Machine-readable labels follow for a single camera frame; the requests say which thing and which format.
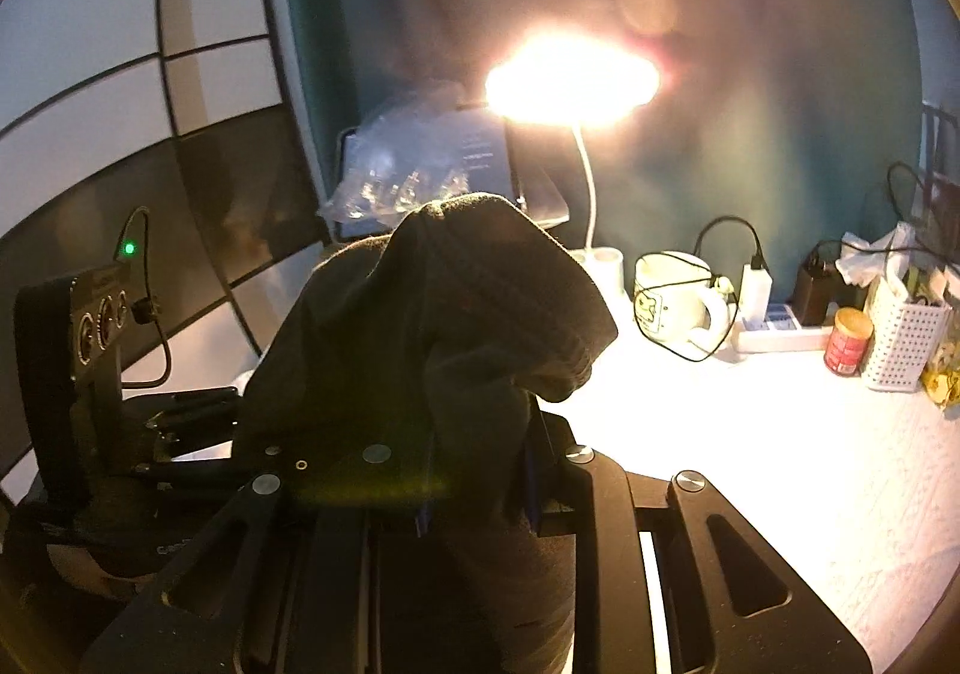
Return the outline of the dark brown t-shirt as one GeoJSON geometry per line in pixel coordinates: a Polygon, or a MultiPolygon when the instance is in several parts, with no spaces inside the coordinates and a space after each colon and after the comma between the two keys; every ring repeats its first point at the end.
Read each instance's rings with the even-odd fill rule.
{"type": "Polygon", "coordinates": [[[534,534],[517,484],[535,401],[589,380],[617,326],[586,271],[505,198],[427,204],[313,271],[245,385],[233,456],[433,445],[428,529],[384,536],[394,672],[558,672],[574,544],[534,534]]]}

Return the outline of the white knitted table cover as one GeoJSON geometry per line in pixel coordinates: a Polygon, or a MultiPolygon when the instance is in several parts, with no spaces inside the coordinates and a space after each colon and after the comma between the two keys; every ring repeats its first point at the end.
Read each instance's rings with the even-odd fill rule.
{"type": "Polygon", "coordinates": [[[878,672],[958,667],[958,413],[822,356],[685,362],[620,336],[555,413],[652,477],[697,470],[788,560],[878,672]]]}

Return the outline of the white power strip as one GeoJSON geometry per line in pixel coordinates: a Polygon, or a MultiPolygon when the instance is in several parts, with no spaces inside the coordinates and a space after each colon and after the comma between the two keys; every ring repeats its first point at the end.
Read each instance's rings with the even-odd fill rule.
{"type": "Polygon", "coordinates": [[[741,354],[823,351],[832,325],[804,326],[787,303],[770,303],[761,320],[739,320],[732,330],[741,354]]]}

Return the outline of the yellow snack packet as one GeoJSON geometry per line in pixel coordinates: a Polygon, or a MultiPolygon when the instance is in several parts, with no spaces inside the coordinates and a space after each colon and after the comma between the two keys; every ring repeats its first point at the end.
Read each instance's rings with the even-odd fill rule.
{"type": "Polygon", "coordinates": [[[960,401],[960,371],[953,367],[926,367],[921,374],[924,392],[940,411],[957,406],[960,401]]]}

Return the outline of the red tin can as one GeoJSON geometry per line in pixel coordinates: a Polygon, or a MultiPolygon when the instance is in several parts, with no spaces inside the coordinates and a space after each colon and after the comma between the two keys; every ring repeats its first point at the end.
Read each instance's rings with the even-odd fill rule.
{"type": "Polygon", "coordinates": [[[833,318],[833,328],[823,351],[828,371],[842,377],[857,372],[874,334],[871,317],[854,307],[841,307],[833,318]]]}

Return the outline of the white charger plug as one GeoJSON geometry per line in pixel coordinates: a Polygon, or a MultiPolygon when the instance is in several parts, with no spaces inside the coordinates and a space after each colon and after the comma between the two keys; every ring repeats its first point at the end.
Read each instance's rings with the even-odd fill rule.
{"type": "Polygon", "coordinates": [[[747,263],[740,280],[739,317],[745,323],[763,323],[770,303],[773,276],[763,264],[747,263]]]}

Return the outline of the white cartoon mug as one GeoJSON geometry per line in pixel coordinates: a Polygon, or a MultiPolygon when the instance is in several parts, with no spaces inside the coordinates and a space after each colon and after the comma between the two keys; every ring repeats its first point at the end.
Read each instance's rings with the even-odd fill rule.
{"type": "Polygon", "coordinates": [[[636,260],[633,312],[647,339],[701,362],[729,339],[734,291],[726,278],[695,255],[651,252],[636,260]]]}

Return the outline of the clear snack jar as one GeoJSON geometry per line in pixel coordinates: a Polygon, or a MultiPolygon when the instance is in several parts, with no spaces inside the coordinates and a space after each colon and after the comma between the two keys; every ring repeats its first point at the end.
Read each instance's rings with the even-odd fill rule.
{"type": "Polygon", "coordinates": [[[931,374],[945,374],[946,372],[958,371],[958,358],[960,357],[960,282],[958,282],[958,273],[953,268],[947,268],[946,290],[944,291],[944,302],[949,306],[950,314],[947,317],[946,326],[940,335],[939,344],[932,353],[931,359],[926,365],[926,371],[931,374]]]}

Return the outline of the white perforated basket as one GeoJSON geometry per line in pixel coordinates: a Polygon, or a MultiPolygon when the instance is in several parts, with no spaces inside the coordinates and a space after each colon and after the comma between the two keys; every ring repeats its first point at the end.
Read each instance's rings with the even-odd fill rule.
{"type": "Polygon", "coordinates": [[[878,278],[867,296],[866,314],[874,325],[861,367],[866,387],[876,392],[914,392],[952,309],[944,302],[926,305],[902,299],[885,278],[878,278]]]}

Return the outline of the black power adapter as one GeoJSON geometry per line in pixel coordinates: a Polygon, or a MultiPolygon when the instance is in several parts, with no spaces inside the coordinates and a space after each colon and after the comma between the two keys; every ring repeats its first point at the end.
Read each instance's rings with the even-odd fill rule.
{"type": "Polygon", "coordinates": [[[811,252],[797,270],[789,305],[802,326],[822,326],[830,305],[861,309],[866,296],[861,287],[848,284],[836,270],[836,264],[811,252]]]}

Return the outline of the plastic bag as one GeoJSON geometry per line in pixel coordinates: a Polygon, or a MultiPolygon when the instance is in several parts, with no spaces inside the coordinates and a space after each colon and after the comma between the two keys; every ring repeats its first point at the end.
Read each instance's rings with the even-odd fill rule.
{"type": "Polygon", "coordinates": [[[430,201],[475,192],[517,198],[505,120],[467,104],[454,81],[428,81],[343,135],[340,180],[322,216],[392,227],[430,201]]]}

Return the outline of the teal curtain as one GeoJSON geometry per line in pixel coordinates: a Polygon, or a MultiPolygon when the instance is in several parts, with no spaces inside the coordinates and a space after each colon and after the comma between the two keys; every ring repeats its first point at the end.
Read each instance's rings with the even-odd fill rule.
{"type": "Polygon", "coordinates": [[[400,92],[488,72],[531,32],[605,37],[658,65],[651,104],[607,130],[521,127],[571,218],[626,255],[700,247],[739,271],[763,243],[778,296],[822,239],[892,225],[885,172],[919,138],[910,0],[290,0],[320,151],[400,92]]]}

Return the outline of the white desk lamp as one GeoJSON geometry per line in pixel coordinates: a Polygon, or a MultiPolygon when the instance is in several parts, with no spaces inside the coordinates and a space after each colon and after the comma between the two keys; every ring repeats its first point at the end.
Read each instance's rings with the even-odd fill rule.
{"type": "Polygon", "coordinates": [[[571,29],[534,32],[485,80],[493,114],[516,124],[571,131],[587,193],[584,242],[573,257],[607,297],[625,290],[623,254],[596,243],[599,200],[584,133],[618,124],[651,103],[660,87],[661,73],[651,60],[571,29]]]}

